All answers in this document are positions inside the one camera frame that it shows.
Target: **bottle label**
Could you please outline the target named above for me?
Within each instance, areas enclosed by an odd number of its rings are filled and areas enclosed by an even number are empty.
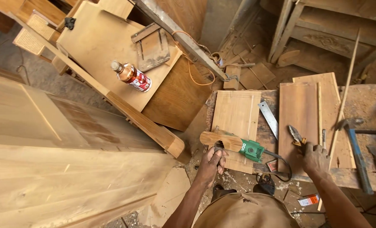
[[[151,79],[149,79],[145,74],[143,74],[143,72],[136,69],[134,66],[132,66],[132,70],[136,71],[137,74],[135,77],[132,77],[128,81],[126,81],[126,84],[133,86],[140,92],[149,91],[149,89],[151,88]]]

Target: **pliers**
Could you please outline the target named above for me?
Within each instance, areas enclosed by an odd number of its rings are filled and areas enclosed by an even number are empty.
[[[296,128],[294,128],[292,125],[288,125],[288,127],[290,134],[292,135],[293,139],[295,139],[295,142],[293,142],[293,144],[300,147],[299,150],[301,151],[302,155],[304,155],[306,152],[307,139],[302,138]]]

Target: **dusty floor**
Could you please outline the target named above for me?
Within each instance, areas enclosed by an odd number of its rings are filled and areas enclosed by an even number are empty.
[[[257,36],[257,30],[259,25],[254,24],[254,27],[248,29],[248,34],[245,37],[252,37],[248,39],[249,44],[257,45],[262,44],[268,46],[266,42],[267,37]],[[30,83],[33,87],[40,88],[45,91],[49,91],[56,95],[62,96],[66,99],[84,103],[90,106],[94,106],[103,110],[119,113],[115,108],[102,100],[102,97],[95,91],[87,88],[71,78],[69,76],[59,76],[50,63],[47,63],[38,57],[23,51],[20,52],[19,48],[12,44],[13,39],[19,32],[21,27],[17,24],[8,34],[0,33],[0,67],[12,72],[16,71],[18,65],[21,65],[21,54],[23,55],[23,65],[26,67]],[[247,45],[244,42],[238,42],[234,53],[239,53],[244,50]],[[276,78],[267,84],[269,89],[277,89],[280,82],[290,82],[292,77],[314,74],[308,70],[302,69],[296,66],[287,66],[280,69],[270,69]],[[212,85],[213,90],[222,88],[222,83],[218,81]],[[187,147],[190,148],[193,157],[190,163],[185,167],[186,173],[191,181],[195,178],[197,170],[195,166],[198,166],[201,160],[203,145],[199,141],[199,135],[206,129],[206,105],[200,110],[196,118],[193,120],[186,132],[176,132],[179,137],[188,143]],[[273,177],[276,183],[275,196],[283,200],[288,190],[298,195],[308,195],[317,193],[317,190],[312,183],[290,181],[283,183],[277,178]],[[253,186],[256,184],[256,176],[244,174],[234,170],[226,170],[222,175],[217,175],[214,184],[221,184],[226,189],[236,189],[238,192],[252,192]],[[376,194],[374,196],[364,195],[361,191],[355,189],[343,189],[347,196],[357,207],[361,207],[362,211],[371,211],[376,206]],[[212,197],[211,189],[209,189],[202,198],[199,210],[202,212],[206,206],[210,203]],[[317,205],[313,205],[313,208],[308,212],[314,213],[302,213],[304,208],[296,208],[297,214],[293,216],[298,220],[302,227],[320,227],[326,222],[325,215],[321,212],[317,212]],[[365,213],[364,215],[372,223],[375,223],[376,228],[376,215]],[[120,228],[120,227],[147,227],[141,225],[137,219],[137,213],[134,212],[130,215],[124,216],[108,223],[106,228]]]

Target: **metal clamp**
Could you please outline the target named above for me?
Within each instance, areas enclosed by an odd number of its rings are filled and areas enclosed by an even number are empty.
[[[239,81],[239,78],[237,77],[237,75],[232,75],[232,76],[229,76],[228,74],[224,73],[226,76],[227,76],[227,79],[224,79],[222,81],[231,81],[232,79],[236,79],[237,81]]]

